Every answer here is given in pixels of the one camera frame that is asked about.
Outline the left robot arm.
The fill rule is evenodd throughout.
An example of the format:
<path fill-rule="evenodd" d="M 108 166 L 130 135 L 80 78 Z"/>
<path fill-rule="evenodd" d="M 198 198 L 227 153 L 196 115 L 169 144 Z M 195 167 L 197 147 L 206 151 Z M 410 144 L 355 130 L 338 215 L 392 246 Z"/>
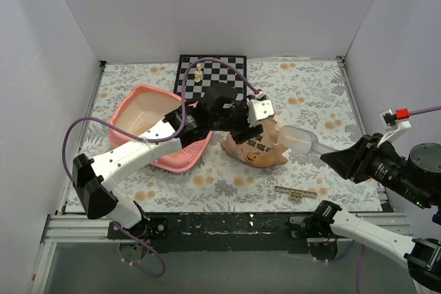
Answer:
<path fill-rule="evenodd" d="M 261 121 L 274 115 L 271 101 L 264 92 L 243 101 L 236 96 L 227 84 L 213 84 L 202 98 L 184 101 L 146 132 L 112 151 L 91 158 L 76 156 L 72 184 L 86 216 L 109 218 L 130 238 L 141 238 L 147 229 L 145 214 L 136 202 L 117 194 L 118 184 L 160 157 L 205 139 L 210 132 L 229 132 L 237 144 L 261 134 Z"/>

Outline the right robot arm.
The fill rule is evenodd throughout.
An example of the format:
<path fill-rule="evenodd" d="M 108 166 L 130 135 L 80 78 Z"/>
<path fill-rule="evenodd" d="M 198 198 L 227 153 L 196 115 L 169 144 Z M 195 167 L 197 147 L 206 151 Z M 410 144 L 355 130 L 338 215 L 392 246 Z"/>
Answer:
<path fill-rule="evenodd" d="M 280 138 L 288 149 L 316 153 L 341 178 L 355 184 L 373 179 L 411 204 L 440 206 L 440 144 L 422 143 L 404 158 L 382 134 L 364 135 L 353 146 L 337 150 L 318 142 L 308 131 L 293 128 Z M 378 226 L 323 200 L 315 211 L 294 226 L 306 238 L 337 235 L 373 249 L 393 260 L 423 287 L 440 292 L 440 241 L 415 238 Z"/>

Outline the clear plastic scoop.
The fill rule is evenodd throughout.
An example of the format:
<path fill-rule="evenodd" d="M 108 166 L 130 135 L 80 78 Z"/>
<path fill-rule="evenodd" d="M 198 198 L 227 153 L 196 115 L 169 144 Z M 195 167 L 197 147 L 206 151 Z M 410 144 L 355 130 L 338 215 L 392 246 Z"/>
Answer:
<path fill-rule="evenodd" d="M 300 154 L 328 154 L 336 149 L 318 141 L 315 133 L 285 125 L 278 131 L 278 142 L 286 148 Z"/>

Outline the peach cat litter bag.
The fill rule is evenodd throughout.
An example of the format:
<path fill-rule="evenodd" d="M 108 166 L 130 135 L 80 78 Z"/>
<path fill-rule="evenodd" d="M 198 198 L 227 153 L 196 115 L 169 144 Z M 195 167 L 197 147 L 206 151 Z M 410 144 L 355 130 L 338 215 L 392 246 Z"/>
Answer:
<path fill-rule="evenodd" d="M 231 134 L 228 134 L 221 143 L 222 150 L 248 165 L 259 168 L 287 163 L 288 159 L 283 156 L 287 148 L 278 142 L 281 123 L 276 119 L 268 119 L 261 124 L 263 132 L 242 144 L 236 144 Z"/>

